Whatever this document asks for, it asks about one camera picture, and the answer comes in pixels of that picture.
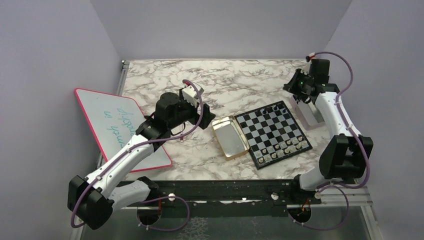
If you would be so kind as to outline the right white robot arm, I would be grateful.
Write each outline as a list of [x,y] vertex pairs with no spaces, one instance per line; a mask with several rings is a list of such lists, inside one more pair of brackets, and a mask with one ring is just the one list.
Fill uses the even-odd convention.
[[329,83],[330,61],[306,58],[304,68],[296,69],[283,90],[305,104],[312,103],[320,112],[331,137],[321,154],[318,166],[296,176],[297,184],[288,190],[289,199],[300,204],[309,196],[329,185],[349,189],[364,187],[371,174],[369,157],[374,147],[351,121],[342,101],[342,91]]

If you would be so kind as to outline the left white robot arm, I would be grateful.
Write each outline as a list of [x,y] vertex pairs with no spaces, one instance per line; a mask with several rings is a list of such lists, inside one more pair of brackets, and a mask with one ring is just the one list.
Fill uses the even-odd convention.
[[67,208],[70,225],[77,229],[88,225],[96,230],[112,213],[136,202],[152,205],[157,191],[142,177],[125,186],[123,178],[140,162],[156,152],[165,142],[185,137],[195,129],[206,129],[215,114],[203,101],[203,91],[190,87],[179,93],[163,93],[155,111],[146,116],[131,138],[101,168],[85,177],[74,176],[68,184]]

